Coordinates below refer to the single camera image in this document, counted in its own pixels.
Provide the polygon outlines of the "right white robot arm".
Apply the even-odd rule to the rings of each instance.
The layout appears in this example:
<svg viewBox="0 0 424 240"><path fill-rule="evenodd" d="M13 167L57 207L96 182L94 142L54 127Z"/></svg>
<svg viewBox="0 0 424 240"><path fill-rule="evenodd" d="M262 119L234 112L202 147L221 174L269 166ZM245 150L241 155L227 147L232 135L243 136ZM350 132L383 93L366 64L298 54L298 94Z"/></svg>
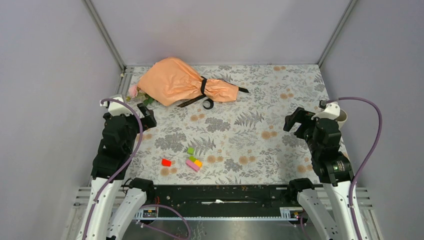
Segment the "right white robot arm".
<svg viewBox="0 0 424 240"><path fill-rule="evenodd" d="M304 140L311 154L312 169L329 199L332 213L321 202L308 178L289 182L287 201L301 206L322 240L370 240L362 219L354 172L350 160L339 150L342 133L337 117L321 117L298 107L285 117L284 131L299 123L294 135Z"/></svg>

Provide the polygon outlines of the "black gold-lettered ribbon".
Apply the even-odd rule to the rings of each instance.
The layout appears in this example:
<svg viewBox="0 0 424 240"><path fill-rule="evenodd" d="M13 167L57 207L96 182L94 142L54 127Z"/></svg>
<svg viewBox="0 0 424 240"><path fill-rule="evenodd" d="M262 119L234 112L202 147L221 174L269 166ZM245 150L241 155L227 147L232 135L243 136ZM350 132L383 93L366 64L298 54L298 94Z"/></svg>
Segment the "black gold-lettered ribbon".
<svg viewBox="0 0 424 240"><path fill-rule="evenodd" d="M201 77L199 94L188 99L179 105L180 108L187 107L200 100L203 100L203 108L210 110L214 107L215 102L227 103L237 100L239 92L249 94L249 90L244 87L239 87L225 81L223 78L205 78Z"/></svg>

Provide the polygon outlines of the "peach paper flower bouquet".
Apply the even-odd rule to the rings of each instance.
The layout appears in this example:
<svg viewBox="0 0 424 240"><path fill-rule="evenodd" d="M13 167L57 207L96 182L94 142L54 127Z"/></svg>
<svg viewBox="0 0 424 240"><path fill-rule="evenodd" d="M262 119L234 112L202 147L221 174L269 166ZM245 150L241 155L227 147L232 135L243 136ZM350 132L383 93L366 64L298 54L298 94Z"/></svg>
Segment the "peach paper flower bouquet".
<svg viewBox="0 0 424 240"><path fill-rule="evenodd" d="M168 57L155 63L136 85L128 89L128 97L134 99L148 95L164 106L198 95L202 76L179 58Z"/></svg>

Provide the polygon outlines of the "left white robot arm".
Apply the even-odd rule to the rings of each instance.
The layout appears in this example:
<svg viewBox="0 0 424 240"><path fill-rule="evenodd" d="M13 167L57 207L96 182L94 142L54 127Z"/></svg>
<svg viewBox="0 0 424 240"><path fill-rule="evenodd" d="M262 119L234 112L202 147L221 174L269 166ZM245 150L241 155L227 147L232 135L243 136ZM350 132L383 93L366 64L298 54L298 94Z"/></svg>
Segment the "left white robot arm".
<svg viewBox="0 0 424 240"><path fill-rule="evenodd" d="M116 211L115 198L123 185L126 170L141 145L142 133L156 127L154 112L143 103L134 109L119 100L108 100L109 111L102 138L92 163L91 189L86 212L77 233L78 240L120 240L139 208L155 200L153 182L135 178L129 194Z"/></svg>

